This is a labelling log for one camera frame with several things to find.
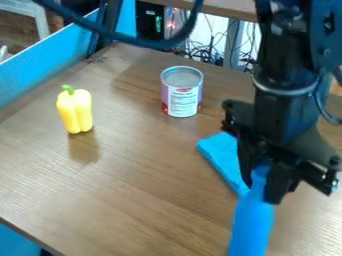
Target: yellow bell pepper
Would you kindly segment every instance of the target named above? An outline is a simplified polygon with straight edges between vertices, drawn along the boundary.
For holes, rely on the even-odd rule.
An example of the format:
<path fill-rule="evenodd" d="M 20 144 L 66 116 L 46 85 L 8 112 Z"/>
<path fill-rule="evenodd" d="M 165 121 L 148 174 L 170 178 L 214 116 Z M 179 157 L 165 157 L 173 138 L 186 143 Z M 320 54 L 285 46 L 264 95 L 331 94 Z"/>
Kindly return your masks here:
<path fill-rule="evenodd" d="M 93 127 L 90 93 L 83 89 L 74 90 L 69 85 L 63 85 L 62 89 L 56 107 L 65 129 L 72 134 L 89 131 Z"/>

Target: wooden table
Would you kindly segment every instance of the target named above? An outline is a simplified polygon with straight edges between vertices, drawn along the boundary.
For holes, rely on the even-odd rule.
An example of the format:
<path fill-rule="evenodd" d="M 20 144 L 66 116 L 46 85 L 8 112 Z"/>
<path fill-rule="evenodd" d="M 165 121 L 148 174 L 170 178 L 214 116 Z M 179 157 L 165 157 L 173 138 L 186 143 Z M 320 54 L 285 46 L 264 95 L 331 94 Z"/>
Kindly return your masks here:
<path fill-rule="evenodd" d="M 203 109 L 176 119 L 159 74 L 183 64 L 205 75 Z M 64 83 L 92 92 L 92 132 L 64 131 Z M 225 98 L 251 101 L 250 77 L 125 45 L 67 70 L 0 113 L 1 222 L 56 255 L 225 255 L 236 198 L 194 148 L 219 131 Z M 341 150 L 341 129 L 321 129 Z M 340 255 L 341 199 L 301 184 L 277 207 L 269 255 Z"/>
<path fill-rule="evenodd" d="M 140 0 L 181 9 L 190 9 L 194 0 Z M 203 12 L 244 21 L 257 20 L 254 0 L 204 0 Z"/>

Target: blue foam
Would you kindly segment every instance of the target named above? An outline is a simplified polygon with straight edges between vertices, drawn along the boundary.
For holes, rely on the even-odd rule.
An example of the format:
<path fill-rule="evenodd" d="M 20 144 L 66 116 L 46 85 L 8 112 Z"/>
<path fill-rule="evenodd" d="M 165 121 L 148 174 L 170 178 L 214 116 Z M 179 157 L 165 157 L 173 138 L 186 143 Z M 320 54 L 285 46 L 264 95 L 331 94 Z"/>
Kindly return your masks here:
<path fill-rule="evenodd" d="M 233 136 L 225 132 L 217 133 L 199 140 L 196 149 L 239 197 L 247 194 L 249 188 L 241 178 L 237 142 Z"/>

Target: wire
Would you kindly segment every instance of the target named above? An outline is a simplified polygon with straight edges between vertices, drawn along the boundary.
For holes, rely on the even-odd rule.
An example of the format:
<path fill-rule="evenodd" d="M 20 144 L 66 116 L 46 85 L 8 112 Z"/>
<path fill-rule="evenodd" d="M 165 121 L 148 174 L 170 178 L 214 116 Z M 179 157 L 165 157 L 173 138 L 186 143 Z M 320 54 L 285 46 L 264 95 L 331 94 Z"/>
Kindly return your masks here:
<path fill-rule="evenodd" d="M 208 26 L 209 26 L 209 29 L 210 29 L 210 34 L 213 35 L 213 33 L 214 33 L 213 27 L 211 26 L 211 23 L 210 23 L 207 15 L 205 13 L 203 15 L 204 15 L 204 18 L 207 20 L 207 23 L 208 23 Z"/>
<path fill-rule="evenodd" d="M 229 25 L 229 27 L 227 28 L 227 30 L 226 30 L 224 33 L 218 32 L 218 33 L 215 34 L 214 37 L 216 37 L 217 35 L 220 35 L 220 34 L 221 34 L 222 36 L 221 36 L 221 38 L 220 38 L 216 43 L 214 43 L 213 46 L 218 45 L 218 43 L 223 39 L 223 37 L 227 36 L 229 30 L 231 29 L 231 27 L 232 27 L 237 21 L 238 21 L 238 20 L 234 20 L 234 21 Z"/>
<path fill-rule="evenodd" d="M 342 124 L 342 119 L 333 116 L 331 113 L 329 113 L 323 106 L 322 101 L 320 99 L 320 95 L 319 95 L 319 90 L 318 90 L 318 86 L 316 88 L 316 91 L 313 94 L 315 102 L 316 102 L 316 106 L 319 110 L 319 112 L 322 114 L 322 116 L 324 117 L 324 119 L 329 122 L 330 124 L 333 125 L 341 125 Z"/>
<path fill-rule="evenodd" d="M 175 10 L 172 9 L 172 16 L 171 16 L 171 28 L 170 28 L 170 36 L 172 37 L 173 27 L 175 26 Z"/>
<path fill-rule="evenodd" d="M 54 0 L 33 0 L 35 3 L 57 13 L 60 16 L 65 17 L 66 19 L 71 20 L 75 24 L 96 32 L 101 36 L 106 37 L 108 40 L 118 40 L 124 43 L 154 48 L 154 49 L 170 49 L 174 45 L 177 45 L 183 42 L 188 35 L 191 33 L 193 28 L 195 27 L 197 14 L 203 6 L 203 0 L 195 0 L 193 7 L 191 9 L 190 17 L 187 20 L 186 24 L 170 39 L 167 40 L 140 40 L 132 36 L 125 35 L 123 33 L 118 32 L 109 32 L 107 31 L 105 26 L 99 26 L 95 22 L 92 22 L 86 18 L 83 18 L 81 15 L 73 12 L 72 10 L 65 8 L 58 3 L 55 3 Z"/>

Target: red label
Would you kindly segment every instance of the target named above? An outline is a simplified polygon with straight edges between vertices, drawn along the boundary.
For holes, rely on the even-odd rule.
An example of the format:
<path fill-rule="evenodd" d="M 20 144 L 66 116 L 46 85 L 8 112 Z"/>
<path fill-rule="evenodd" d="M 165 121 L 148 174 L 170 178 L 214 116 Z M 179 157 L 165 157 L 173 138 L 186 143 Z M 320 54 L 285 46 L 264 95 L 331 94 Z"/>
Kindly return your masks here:
<path fill-rule="evenodd" d="M 191 91 L 191 88 L 179 88 L 177 89 L 177 92 L 189 92 Z"/>

